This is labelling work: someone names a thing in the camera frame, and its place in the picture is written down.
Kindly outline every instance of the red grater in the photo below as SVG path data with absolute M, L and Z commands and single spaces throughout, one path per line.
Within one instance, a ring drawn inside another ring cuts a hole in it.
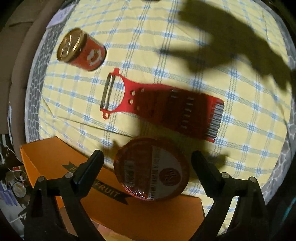
M 108 110 L 116 76 L 123 80 L 125 92 L 119 106 Z M 217 137 L 223 108 L 224 101 L 219 98 L 163 84 L 134 82 L 122 76 L 118 68 L 107 77 L 100 106 L 105 120 L 114 112 L 134 113 L 155 125 L 210 142 Z

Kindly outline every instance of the white paper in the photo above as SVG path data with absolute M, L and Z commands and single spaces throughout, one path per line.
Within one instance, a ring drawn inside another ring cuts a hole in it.
M 52 17 L 51 21 L 48 23 L 46 28 L 50 28 L 50 27 L 64 21 L 68 15 L 68 13 L 72 10 L 73 7 L 74 7 L 74 5 L 70 5 L 68 7 L 65 7 L 62 10 L 57 11 L 57 13 Z

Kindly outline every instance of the round container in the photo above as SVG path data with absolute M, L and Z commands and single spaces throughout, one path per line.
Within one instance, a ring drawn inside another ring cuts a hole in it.
M 13 190 L 13 193 L 15 194 L 15 196 L 20 197 L 20 198 L 24 197 L 27 193 L 26 187 L 20 182 L 13 184 L 12 190 Z
M 189 180 L 189 165 L 171 143 L 136 138 L 123 146 L 114 160 L 118 181 L 132 196 L 145 201 L 181 194 Z
M 106 48 L 80 28 L 65 35 L 57 50 L 58 61 L 92 71 L 102 65 Z

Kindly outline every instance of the red can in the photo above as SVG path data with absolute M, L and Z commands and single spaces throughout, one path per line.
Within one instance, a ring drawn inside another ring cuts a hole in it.
M 102 65 L 106 48 L 80 28 L 74 28 L 63 38 L 57 59 L 81 69 L 92 71 Z

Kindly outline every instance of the black ribbon banner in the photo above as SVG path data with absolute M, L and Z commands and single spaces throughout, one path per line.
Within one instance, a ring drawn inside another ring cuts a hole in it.
M 67 169 L 69 172 L 75 172 L 77 169 L 77 166 L 75 166 L 73 163 L 69 162 L 68 165 L 62 165 L 65 169 Z M 96 179 L 92 185 L 94 189 L 99 191 L 100 193 L 103 193 L 104 195 L 115 199 L 116 201 L 119 201 L 123 204 L 128 205 L 126 198 L 131 197 L 131 195 L 126 194 L 124 192 L 121 192 L 117 190 L 114 187 L 109 186 L 106 183 L 103 183 L 102 181 Z

